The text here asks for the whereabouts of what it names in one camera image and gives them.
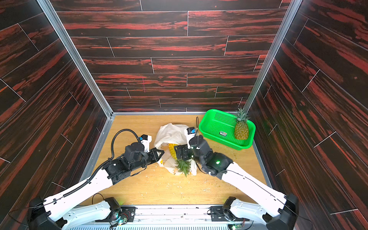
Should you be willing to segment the yellow pineapple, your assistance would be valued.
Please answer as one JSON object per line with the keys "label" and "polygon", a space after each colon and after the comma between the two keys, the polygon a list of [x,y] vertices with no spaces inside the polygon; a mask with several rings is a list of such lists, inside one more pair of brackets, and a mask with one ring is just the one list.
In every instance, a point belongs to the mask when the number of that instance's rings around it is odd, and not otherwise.
{"label": "yellow pineapple", "polygon": [[178,172],[183,173],[185,177],[190,173],[191,162],[188,159],[187,145],[168,144],[169,152],[175,160]]}

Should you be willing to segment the white plastic bag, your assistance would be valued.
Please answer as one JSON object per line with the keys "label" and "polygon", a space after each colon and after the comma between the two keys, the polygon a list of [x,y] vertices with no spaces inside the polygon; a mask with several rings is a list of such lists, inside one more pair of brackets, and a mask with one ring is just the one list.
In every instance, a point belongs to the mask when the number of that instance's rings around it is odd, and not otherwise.
{"label": "white plastic bag", "polygon": [[161,126],[156,135],[154,146],[164,151],[158,164],[173,175],[197,175],[197,166],[194,160],[178,160],[175,152],[175,146],[184,145],[187,149],[188,140],[194,136],[194,134],[188,134],[188,128],[187,125],[169,123]]}

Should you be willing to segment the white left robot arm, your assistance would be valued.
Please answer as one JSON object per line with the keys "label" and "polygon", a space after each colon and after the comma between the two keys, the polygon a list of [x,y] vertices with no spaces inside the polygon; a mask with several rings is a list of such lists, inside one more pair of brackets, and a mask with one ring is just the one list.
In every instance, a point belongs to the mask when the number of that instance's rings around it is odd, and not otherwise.
{"label": "white left robot arm", "polygon": [[33,199],[27,212],[29,229],[69,230],[95,220],[118,221],[121,207],[112,197],[94,205],[79,204],[130,177],[134,170],[158,162],[163,155],[163,150],[147,150],[147,145],[132,143],[124,154],[104,162],[87,179],[45,199]]}

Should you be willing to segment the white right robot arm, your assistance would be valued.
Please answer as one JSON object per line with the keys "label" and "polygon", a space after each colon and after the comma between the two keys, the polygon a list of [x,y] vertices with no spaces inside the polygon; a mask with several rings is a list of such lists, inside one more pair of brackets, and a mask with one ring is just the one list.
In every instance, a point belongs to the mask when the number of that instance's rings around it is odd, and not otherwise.
{"label": "white right robot arm", "polygon": [[228,221],[248,219],[269,230],[292,230],[299,216],[299,201],[293,194],[274,190],[243,170],[226,155],[214,152],[203,136],[192,137],[185,145],[173,145],[178,168],[195,162],[205,174],[214,176],[245,193],[256,204],[229,197],[222,206]]}

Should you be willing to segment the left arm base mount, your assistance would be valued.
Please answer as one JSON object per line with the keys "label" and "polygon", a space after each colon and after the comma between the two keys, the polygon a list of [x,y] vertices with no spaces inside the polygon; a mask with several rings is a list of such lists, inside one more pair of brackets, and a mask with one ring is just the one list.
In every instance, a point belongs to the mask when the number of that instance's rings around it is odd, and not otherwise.
{"label": "left arm base mount", "polygon": [[106,198],[105,201],[110,206],[110,213],[105,219],[110,224],[110,230],[134,221],[136,207],[121,206],[113,197]]}

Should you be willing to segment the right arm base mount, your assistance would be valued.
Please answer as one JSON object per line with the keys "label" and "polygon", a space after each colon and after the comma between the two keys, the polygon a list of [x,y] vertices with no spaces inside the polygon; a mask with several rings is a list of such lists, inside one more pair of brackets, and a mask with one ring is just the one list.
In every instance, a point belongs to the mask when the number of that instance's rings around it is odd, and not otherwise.
{"label": "right arm base mount", "polygon": [[211,206],[207,211],[207,215],[211,217],[212,222],[228,221],[229,230],[245,230],[245,223],[249,221],[246,218],[237,218],[231,211],[231,204],[235,201],[235,197],[230,196],[222,206]]}

